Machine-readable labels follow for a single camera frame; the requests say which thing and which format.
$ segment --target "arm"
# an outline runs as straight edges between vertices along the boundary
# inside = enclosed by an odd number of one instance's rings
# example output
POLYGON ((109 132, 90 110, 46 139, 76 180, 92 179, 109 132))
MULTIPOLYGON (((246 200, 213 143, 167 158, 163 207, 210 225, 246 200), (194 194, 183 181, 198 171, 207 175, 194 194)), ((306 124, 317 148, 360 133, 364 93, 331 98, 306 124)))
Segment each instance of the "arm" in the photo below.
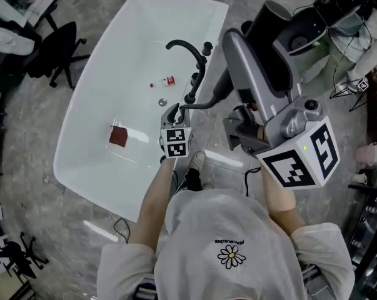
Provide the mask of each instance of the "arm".
POLYGON ((265 168, 261 168, 263 192, 270 218, 290 236, 295 230, 305 226, 296 210, 295 195, 292 190, 283 189, 265 168))
POLYGON ((169 203, 174 159, 165 159, 146 191, 137 224, 131 229, 129 244, 143 244, 156 252, 169 203))
POLYGON ((336 298, 348 300, 354 273, 339 227, 331 223, 306 226, 295 208, 294 192, 280 187, 264 168, 262 178, 270 218, 291 238, 298 260, 318 266, 336 298))
POLYGON ((348 71, 351 81, 361 79, 367 75, 377 65, 377 40, 375 40, 370 49, 367 50, 356 63, 356 66, 348 71))

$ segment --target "white t-shirt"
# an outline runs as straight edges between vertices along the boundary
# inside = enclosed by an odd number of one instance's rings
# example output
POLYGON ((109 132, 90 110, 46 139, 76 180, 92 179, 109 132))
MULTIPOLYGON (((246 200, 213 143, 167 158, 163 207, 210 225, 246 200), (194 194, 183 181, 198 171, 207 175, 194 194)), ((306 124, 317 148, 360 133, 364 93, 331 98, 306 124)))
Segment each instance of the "white t-shirt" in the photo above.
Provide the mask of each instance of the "white t-shirt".
POLYGON ((335 224, 302 227, 290 239, 257 201, 228 189, 177 193, 165 224, 157 261, 140 244, 103 248, 99 300, 132 299, 150 273, 160 300, 305 300, 299 262, 317 265, 338 300, 351 294, 354 272, 335 224))

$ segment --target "black chair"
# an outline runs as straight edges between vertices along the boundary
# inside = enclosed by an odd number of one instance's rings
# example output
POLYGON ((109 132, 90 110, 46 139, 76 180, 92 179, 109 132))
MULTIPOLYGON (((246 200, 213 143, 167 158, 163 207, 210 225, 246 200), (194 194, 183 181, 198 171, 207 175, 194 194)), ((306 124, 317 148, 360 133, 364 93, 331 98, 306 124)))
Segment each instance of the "black chair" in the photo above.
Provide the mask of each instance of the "black chair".
POLYGON ((20 234, 21 242, 25 248, 25 252, 21 250, 21 247, 18 243, 14 241, 9 241, 4 248, 0 248, 0 258, 9 258, 10 262, 8 265, 5 266, 6 271, 9 273, 9 269, 15 264, 18 269, 15 270, 16 276, 20 279, 20 275, 24 275, 27 277, 31 277, 33 279, 36 278, 34 271, 31 269, 30 264, 31 261, 28 260, 30 258, 33 263, 38 267, 38 269, 42 270, 44 267, 38 263, 47 264, 49 263, 48 259, 42 260, 41 258, 37 257, 33 251, 33 242, 36 240, 35 237, 31 238, 30 245, 27 246, 26 242, 24 241, 24 233, 20 234))

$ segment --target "concrete floor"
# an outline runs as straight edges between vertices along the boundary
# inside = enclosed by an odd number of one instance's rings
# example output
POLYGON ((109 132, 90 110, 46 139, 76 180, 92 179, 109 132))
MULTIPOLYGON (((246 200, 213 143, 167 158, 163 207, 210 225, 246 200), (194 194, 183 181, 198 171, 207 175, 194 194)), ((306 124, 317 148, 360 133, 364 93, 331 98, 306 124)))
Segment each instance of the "concrete floor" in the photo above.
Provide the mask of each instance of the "concrete floor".
MULTIPOLYGON (((78 54, 90 53, 106 26, 126 0, 59 0, 53 12, 61 26, 76 21, 78 36, 88 43, 80 46, 78 54)), ((217 0, 230 5, 223 32, 253 19, 265 0, 217 0)), ((313 0, 275 0, 289 11, 313 0)), ((50 27, 43 21, 38 32, 46 36, 50 27)), ((217 47, 209 67, 200 101, 209 99, 211 90, 225 68, 223 53, 217 47)), ((81 74, 84 61, 72 67, 74 82, 81 74)), ((96 295, 96 271, 101 247, 109 242, 83 224, 91 224, 117 235, 113 223, 117 216, 94 205, 68 190, 53 176, 53 158, 68 107, 72 90, 67 87, 62 74, 58 87, 48 86, 49 79, 26 77, 7 100, 8 116, 5 122, 6 137, 3 150, 3 173, 0 201, 4 207, 4 227, 11 237, 20 231, 37 238, 39 251, 50 260, 38 278, 31 283, 35 290, 48 299, 62 299, 65 293, 96 295)), ((351 173, 356 171, 354 150, 365 142, 365 108, 349 113, 352 97, 330 100, 323 97, 324 108, 329 115, 341 155, 341 164, 329 183, 322 189, 298 191, 298 207, 310 223, 330 221, 343 226, 353 203, 353 193, 346 186, 351 173)), ((240 162, 238 167, 209 160, 202 171, 203 182, 219 188, 243 191, 243 174, 258 162, 240 149, 231 152, 224 135, 222 118, 238 101, 232 94, 225 102, 209 111, 194 115, 195 138, 192 153, 206 149, 240 162)), ((188 160, 179 162, 182 170, 188 160)), ((260 174, 248 178, 250 194, 262 200, 260 174)), ((122 223, 118 230, 126 233, 122 223)))

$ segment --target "drain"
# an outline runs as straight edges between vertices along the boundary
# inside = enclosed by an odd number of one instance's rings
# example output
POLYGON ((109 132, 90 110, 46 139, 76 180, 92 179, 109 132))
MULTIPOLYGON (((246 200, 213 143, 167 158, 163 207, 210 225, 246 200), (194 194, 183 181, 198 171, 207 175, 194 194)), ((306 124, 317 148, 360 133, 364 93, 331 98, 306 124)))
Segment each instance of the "drain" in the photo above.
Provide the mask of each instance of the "drain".
POLYGON ((158 101, 159 105, 161 107, 164 107, 165 105, 167 105, 168 101, 165 99, 165 98, 162 98, 158 101))

